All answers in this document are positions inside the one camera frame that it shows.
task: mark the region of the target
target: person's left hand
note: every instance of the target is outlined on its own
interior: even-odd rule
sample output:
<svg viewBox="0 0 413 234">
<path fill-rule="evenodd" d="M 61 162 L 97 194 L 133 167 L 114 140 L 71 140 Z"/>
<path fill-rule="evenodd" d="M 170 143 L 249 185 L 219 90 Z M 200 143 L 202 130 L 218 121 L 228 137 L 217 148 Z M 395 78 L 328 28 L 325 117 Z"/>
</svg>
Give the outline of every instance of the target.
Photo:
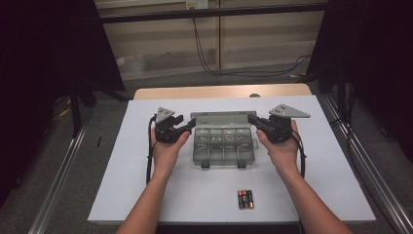
<svg viewBox="0 0 413 234">
<path fill-rule="evenodd" d="M 176 143 L 162 143 L 156 141 L 155 128 L 152 128 L 151 140 L 152 147 L 154 147 L 153 158 L 155 163 L 155 170 L 152 176 L 170 177 L 175 167 L 179 150 L 185 144 L 189 135 L 189 132 L 185 132 Z"/>
</svg>

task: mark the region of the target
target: hand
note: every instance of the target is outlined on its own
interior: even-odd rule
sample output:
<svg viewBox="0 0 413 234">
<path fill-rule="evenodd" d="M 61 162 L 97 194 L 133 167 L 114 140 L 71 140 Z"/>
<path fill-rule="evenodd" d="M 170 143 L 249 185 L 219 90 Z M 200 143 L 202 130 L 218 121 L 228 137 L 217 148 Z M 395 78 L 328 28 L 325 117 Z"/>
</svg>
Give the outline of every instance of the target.
<svg viewBox="0 0 413 234">
<path fill-rule="evenodd" d="M 155 128 L 152 128 L 151 141 L 152 147 L 154 147 L 153 157 L 155 163 L 155 171 L 152 177 L 170 177 L 175 167 L 179 150 L 185 144 L 189 135 L 189 132 L 183 133 L 176 143 L 161 143 L 156 141 Z"/>
<path fill-rule="evenodd" d="M 291 128 L 298 133 L 295 120 L 291 120 Z M 298 135 L 293 132 L 293 135 L 298 139 Z M 267 136 L 261 130 L 257 130 L 259 141 L 267 148 L 268 155 L 271 158 L 277 172 L 281 176 L 287 172 L 298 172 L 297 168 L 297 151 L 298 145 L 294 139 L 290 138 L 282 143 L 271 143 Z"/>
</svg>

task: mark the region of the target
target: black cable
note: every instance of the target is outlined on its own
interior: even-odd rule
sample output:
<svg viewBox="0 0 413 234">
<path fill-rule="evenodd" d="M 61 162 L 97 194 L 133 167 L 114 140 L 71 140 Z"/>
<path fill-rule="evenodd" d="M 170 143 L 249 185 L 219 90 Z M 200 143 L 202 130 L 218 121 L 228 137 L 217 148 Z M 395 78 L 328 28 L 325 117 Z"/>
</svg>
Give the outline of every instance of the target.
<svg viewBox="0 0 413 234">
<path fill-rule="evenodd" d="M 301 219 L 298 220 L 298 232 L 299 232 L 300 234 L 305 233 L 305 231 L 304 231 L 304 226 L 303 226 L 303 223 L 301 222 Z"/>
<path fill-rule="evenodd" d="M 151 139 L 151 130 L 152 130 L 152 122 L 155 122 L 156 115 L 152 117 L 149 120 L 149 126 L 148 126 L 148 141 L 149 141 L 149 155 L 148 155 L 148 164 L 146 167 L 146 184 L 148 184 L 149 180 L 151 180 L 151 173 L 152 173 L 152 158 L 153 158 L 153 150 L 155 147 L 155 144 L 152 146 L 152 139 Z"/>
<path fill-rule="evenodd" d="M 350 126 L 352 125 L 352 112 L 353 112 L 353 108 L 355 107 L 355 102 L 356 102 L 356 91 L 355 91 L 355 87 L 351 86 L 349 100 L 347 101 L 347 107 L 346 107 L 346 119 Z"/>
<path fill-rule="evenodd" d="M 273 76 L 281 76 L 284 75 L 285 73 L 288 73 L 292 70 L 294 70 L 295 68 L 297 68 L 304 60 L 306 60 L 307 58 L 310 57 L 310 55 L 305 55 L 305 56 L 301 56 L 299 58 L 297 58 L 297 60 L 295 61 L 295 64 L 285 70 L 278 70 L 278 71 L 234 71 L 234 72 L 216 72 L 211 70 L 208 66 L 207 66 L 207 62 L 205 60 L 204 57 L 204 53 L 203 53 L 203 48 L 201 45 L 201 40 L 200 40 L 200 36 L 198 33 L 198 28 L 197 28 L 197 24 L 195 23 L 195 19 L 192 19 L 193 23 L 194 23 L 194 28 L 195 28 L 195 41 L 197 43 L 197 52 L 198 52 L 198 57 L 200 59 L 200 63 L 201 66 L 203 67 L 204 71 L 206 71 L 207 73 L 214 75 L 214 76 L 221 76 L 221 75 L 233 75 L 233 76 L 243 76 L 243 77 L 273 77 Z M 269 75 L 243 75 L 243 73 L 252 73 L 252 72 L 256 72 L 256 73 L 276 73 L 276 74 L 269 74 Z"/>
<path fill-rule="evenodd" d="M 298 140 L 300 140 L 301 141 L 301 136 L 295 131 L 295 130 L 292 130 L 292 132 L 293 133 L 295 133 L 295 134 L 297 134 L 297 136 L 298 136 Z"/>
<path fill-rule="evenodd" d="M 301 170 L 300 174 L 304 178 L 306 175 L 306 155 L 304 154 L 304 146 L 301 137 L 298 135 L 300 139 L 297 139 L 295 136 L 291 136 L 292 139 L 298 144 L 298 150 L 300 150 L 300 162 L 301 162 Z"/>
</svg>

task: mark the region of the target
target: white tabletop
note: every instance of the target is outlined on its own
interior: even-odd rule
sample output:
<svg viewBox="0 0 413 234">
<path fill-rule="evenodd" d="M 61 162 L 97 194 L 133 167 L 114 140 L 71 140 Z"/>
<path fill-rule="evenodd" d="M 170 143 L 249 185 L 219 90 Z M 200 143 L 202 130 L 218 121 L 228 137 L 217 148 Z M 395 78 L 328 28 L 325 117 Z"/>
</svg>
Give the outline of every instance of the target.
<svg viewBox="0 0 413 234">
<path fill-rule="evenodd" d="M 145 187 L 148 155 L 148 122 L 158 107 L 183 114 L 191 112 L 255 110 L 268 118 L 268 111 L 284 103 L 311 114 L 296 119 L 303 139 L 306 180 L 324 203 L 343 221 L 375 220 L 364 194 L 340 148 L 315 96 L 245 97 L 132 100 L 115 143 L 88 221 L 121 223 Z M 252 126 L 252 137 L 257 138 Z M 171 224 L 286 223 L 297 221 L 288 193 L 259 143 L 255 162 L 240 170 L 194 165 L 193 136 L 182 147 L 169 180 L 160 222 Z M 252 190 L 253 210 L 240 210 L 237 191 Z"/>
</svg>

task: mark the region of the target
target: metal rail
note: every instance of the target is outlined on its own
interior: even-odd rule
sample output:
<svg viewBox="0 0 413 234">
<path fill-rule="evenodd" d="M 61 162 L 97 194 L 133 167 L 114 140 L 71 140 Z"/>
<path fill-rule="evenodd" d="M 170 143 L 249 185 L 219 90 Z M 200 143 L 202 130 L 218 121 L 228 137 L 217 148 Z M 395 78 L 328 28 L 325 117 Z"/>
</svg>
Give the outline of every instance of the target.
<svg viewBox="0 0 413 234">
<path fill-rule="evenodd" d="M 118 23 L 118 22 L 133 22 L 133 21 L 151 21 L 151 20 L 179 20 L 179 19 L 194 19 L 194 18 L 210 18 L 210 17 L 230 17 L 230 16 L 246 16 L 246 15 L 262 15 L 262 14 L 279 14 L 279 13 L 300 13 L 300 12 L 319 12 L 325 11 L 327 7 L 343 7 L 348 5 L 327 3 L 315 4 L 295 4 L 295 5 L 278 5 L 269 7 L 247 7 L 247 8 L 216 8 L 204 10 L 185 10 L 172 11 L 161 13 L 145 13 L 145 14 L 127 14 L 127 15 L 105 15 L 96 19 L 73 19 L 72 22 L 86 21 L 95 23 Z"/>
<path fill-rule="evenodd" d="M 326 97 L 324 100 L 333 117 L 335 119 L 340 119 L 338 107 L 334 99 L 332 97 Z M 339 121 L 338 124 L 345 138 L 350 138 L 349 141 L 351 148 L 355 152 L 358 161 L 360 162 L 375 190 L 385 204 L 387 210 L 391 214 L 394 223 L 397 225 L 400 233 L 413 233 L 413 225 L 410 217 L 408 216 L 404 207 L 402 207 L 398 199 L 395 197 L 389 186 L 383 180 L 382 176 L 374 166 L 365 149 L 362 147 L 355 133 L 350 130 L 349 124 L 344 121 Z"/>
<path fill-rule="evenodd" d="M 87 109 L 85 123 L 79 134 L 70 142 L 69 148 L 67 149 L 66 155 L 64 156 L 63 162 L 57 172 L 54 182 L 52 183 L 49 193 L 28 231 L 29 234 L 45 233 L 46 227 L 49 224 L 49 220 L 53 214 L 58 197 L 60 195 L 61 188 L 66 181 L 67 174 L 69 173 L 70 167 L 73 163 L 79 146 L 82 143 L 86 128 L 92 119 L 93 110 L 93 108 Z"/>
</svg>

